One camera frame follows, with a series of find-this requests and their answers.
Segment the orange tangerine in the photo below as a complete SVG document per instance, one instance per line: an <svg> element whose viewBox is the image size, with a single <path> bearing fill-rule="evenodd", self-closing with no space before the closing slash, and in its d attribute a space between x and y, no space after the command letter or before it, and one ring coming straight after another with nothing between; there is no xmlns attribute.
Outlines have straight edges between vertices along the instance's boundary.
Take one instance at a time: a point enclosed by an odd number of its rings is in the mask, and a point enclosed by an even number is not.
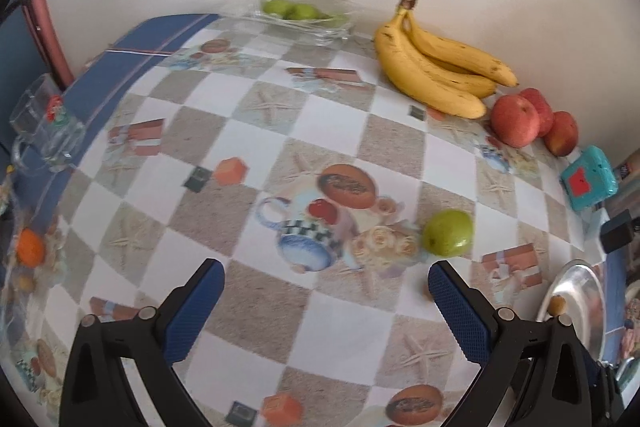
<svg viewBox="0 0 640 427"><path fill-rule="evenodd" d="M37 268L46 257L43 239L29 228L24 228L18 236L16 257L27 268Z"/></svg>

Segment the clear bag of green fruits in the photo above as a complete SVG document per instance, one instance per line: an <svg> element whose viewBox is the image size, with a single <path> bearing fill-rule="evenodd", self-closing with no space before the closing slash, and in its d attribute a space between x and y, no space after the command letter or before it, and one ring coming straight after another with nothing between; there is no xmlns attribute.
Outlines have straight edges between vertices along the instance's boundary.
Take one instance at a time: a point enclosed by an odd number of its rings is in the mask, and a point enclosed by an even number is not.
<svg viewBox="0 0 640 427"><path fill-rule="evenodd" d="M231 12L325 43L346 40L361 9L347 0L240 0Z"/></svg>

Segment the brown longan fruit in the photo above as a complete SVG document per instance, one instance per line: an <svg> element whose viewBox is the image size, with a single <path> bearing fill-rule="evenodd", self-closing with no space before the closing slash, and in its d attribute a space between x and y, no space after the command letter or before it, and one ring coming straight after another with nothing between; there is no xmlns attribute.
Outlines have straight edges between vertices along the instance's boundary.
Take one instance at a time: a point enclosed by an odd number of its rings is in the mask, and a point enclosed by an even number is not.
<svg viewBox="0 0 640 427"><path fill-rule="evenodd" d="M567 309L567 302L561 295L553 295L547 306L547 313L550 317L559 317L564 314Z"/></svg>

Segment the large steel basin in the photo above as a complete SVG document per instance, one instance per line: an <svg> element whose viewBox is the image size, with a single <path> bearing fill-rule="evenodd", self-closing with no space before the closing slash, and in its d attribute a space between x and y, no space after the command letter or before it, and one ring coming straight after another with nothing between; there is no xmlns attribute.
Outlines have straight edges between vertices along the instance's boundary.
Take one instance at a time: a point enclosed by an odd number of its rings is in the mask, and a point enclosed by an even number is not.
<svg viewBox="0 0 640 427"><path fill-rule="evenodd" d="M554 297L564 299L564 313L572 320L578 339L594 359L600 360L604 350L606 311L603 288L593 267L582 260L572 260L564 265L542 299L536 316L538 322L550 319L548 308Z"/></svg>

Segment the black power adapter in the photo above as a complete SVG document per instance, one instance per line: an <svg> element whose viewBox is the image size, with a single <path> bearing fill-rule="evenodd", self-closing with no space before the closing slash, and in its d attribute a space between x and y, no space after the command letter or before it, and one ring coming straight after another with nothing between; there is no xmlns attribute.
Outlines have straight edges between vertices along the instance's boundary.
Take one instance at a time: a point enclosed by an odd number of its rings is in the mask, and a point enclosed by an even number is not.
<svg viewBox="0 0 640 427"><path fill-rule="evenodd" d="M626 247L634 240L639 229L639 218L632 217L629 210L624 210L600 228L599 239L602 251L608 255Z"/></svg>

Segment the green fruit on table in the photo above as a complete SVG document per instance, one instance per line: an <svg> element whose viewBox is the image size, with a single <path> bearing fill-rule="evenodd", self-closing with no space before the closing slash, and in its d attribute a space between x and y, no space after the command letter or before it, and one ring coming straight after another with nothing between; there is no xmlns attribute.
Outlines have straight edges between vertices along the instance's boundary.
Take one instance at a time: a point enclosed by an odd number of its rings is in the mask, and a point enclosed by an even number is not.
<svg viewBox="0 0 640 427"><path fill-rule="evenodd" d="M423 247L443 258L465 255L472 247L473 219L469 213L446 209L436 212L428 220L422 233Z"/></svg>

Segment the teal toy house box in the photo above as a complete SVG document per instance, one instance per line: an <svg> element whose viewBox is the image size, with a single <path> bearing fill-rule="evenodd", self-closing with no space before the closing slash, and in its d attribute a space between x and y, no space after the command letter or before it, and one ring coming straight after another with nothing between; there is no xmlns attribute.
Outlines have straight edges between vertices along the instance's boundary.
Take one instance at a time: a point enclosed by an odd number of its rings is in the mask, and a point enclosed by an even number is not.
<svg viewBox="0 0 640 427"><path fill-rule="evenodd" d="M560 179L575 212L600 204L618 191L618 182L608 158L594 145L583 150L562 171Z"/></svg>

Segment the steel thermos kettle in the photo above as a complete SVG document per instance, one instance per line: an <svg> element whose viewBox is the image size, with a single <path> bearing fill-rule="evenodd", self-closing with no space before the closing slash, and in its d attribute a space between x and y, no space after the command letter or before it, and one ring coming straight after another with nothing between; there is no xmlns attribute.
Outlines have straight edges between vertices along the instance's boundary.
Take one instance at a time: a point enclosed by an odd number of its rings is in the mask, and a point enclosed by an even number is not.
<svg viewBox="0 0 640 427"><path fill-rule="evenodd" d="M619 188L638 178L640 170L640 150L635 150L613 170Z"/></svg>

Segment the far red apple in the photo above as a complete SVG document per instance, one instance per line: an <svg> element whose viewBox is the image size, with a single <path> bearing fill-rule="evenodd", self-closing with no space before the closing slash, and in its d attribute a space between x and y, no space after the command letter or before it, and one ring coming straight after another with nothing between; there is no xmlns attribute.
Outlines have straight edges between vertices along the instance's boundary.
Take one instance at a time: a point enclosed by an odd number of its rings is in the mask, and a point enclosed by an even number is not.
<svg viewBox="0 0 640 427"><path fill-rule="evenodd" d="M575 118L567 112L555 112L551 129L544 136L544 145L555 157L564 157L573 152L578 135Z"/></svg>

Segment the red apple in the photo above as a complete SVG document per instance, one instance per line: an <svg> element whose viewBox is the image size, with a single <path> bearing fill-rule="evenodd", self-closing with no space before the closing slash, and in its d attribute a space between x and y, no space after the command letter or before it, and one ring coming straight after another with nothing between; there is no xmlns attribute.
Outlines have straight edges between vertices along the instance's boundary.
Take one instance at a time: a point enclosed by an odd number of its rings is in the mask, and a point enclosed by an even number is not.
<svg viewBox="0 0 640 427"><path fill-rule="evenodd" d="M538 136L539 138L542 138L551 130L553 124L553 112L551 106L541 92L535 88L526 88L518 95L529 101L529 103L534 106L534 109L536 109L539 117Z"/></svg>
<svg viewBox="0 0 640 427"><path fill-rule="evenodd" d="M516 94L503 95L495 101L489 122L496 137L514 148L532 143L540 129L537 109Z"/></svg>
<svg viewBox="0 0 640 427"><path fill-rule="evenodd" d="M564 157L573 152L578 135L575 118L567 112L555 112L551 129L544 136L544 145L555 157Z"/></svg>

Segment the front red apple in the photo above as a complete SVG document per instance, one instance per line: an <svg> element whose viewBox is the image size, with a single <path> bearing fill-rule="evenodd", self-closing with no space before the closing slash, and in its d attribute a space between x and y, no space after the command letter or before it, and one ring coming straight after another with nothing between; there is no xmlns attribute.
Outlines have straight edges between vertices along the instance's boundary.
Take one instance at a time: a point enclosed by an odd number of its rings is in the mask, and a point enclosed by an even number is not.
<svg viewBox="0 0 640 427"><path fill-rule="evenodd" d="M537 109L516 94L503 95L495 101L489 122L496 137L514 148L532 143L540 129Z"/></svg>

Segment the middle red apple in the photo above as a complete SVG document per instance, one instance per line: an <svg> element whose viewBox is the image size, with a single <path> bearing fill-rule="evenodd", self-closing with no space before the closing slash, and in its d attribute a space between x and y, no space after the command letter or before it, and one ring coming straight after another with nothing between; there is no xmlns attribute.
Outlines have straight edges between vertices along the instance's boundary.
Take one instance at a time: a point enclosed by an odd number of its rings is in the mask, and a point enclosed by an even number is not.
<svg viewBox="0 0 640 427"><path fill-rule="evenodd" d="M529 101L529 103L534 106L534 109L536 109L539 117L538 136L539 138L542 138L551 130L553 124L553 112L551 106L541 92L535 88L526 88L518 95Z"/></svg>

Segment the patterned vinyl table cover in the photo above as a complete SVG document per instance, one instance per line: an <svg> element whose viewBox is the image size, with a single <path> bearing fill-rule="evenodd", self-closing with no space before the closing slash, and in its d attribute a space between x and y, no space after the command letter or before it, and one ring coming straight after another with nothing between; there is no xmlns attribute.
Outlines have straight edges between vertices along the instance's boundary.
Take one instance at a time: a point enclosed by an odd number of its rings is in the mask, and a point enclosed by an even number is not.
<svg viewBox="0 0 640 427"><path fill-rule="evenodd" d="M439 426L477 368L424 291L436 212L472 217L454 267L534 317L589 259L565 161L498 142L386 80L371 41L305 46L215 20L140 77L68 180L46 246L4 267L1 366L39 426L58 423L76 329L159 307L206 259L226 285L172 368L217 426Z"/></svg>

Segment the blue plaid tablecloth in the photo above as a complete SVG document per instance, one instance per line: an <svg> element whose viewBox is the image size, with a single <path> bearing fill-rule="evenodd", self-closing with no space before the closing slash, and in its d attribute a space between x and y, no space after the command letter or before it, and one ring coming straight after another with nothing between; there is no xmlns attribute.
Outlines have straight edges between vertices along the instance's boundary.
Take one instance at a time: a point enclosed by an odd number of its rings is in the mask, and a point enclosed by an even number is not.
<svg viewBox="0 0 640 427"><path fill-rule="evenodd" d="M65 106L86 126L86 135L72 164L77 166L110 119L127 90L163 61L160 54L176 52L201 29L218 20L217 14L180 14L150 18L131 29L105 50L96 62L66 89ZM38 170L16 177L18 203L36 229L52 218L72 170L54 173L32 152L26 155Z"/></svg>

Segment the yellow banana bunch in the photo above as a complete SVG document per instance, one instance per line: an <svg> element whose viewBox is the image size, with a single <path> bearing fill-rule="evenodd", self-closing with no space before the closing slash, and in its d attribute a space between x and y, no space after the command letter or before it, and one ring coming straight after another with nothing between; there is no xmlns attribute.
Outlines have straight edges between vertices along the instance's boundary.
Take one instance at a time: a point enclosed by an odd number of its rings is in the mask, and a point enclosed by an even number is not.
<svg viewBox="0 0 640 427"><path fill-rule="evenodd" d="M413 13L417 1L399 0L393 17L375 31L382 71L401 93L440 113L484 117L485 98L499 86L518 87L518 78L497 57L423 29Z"/></svg>

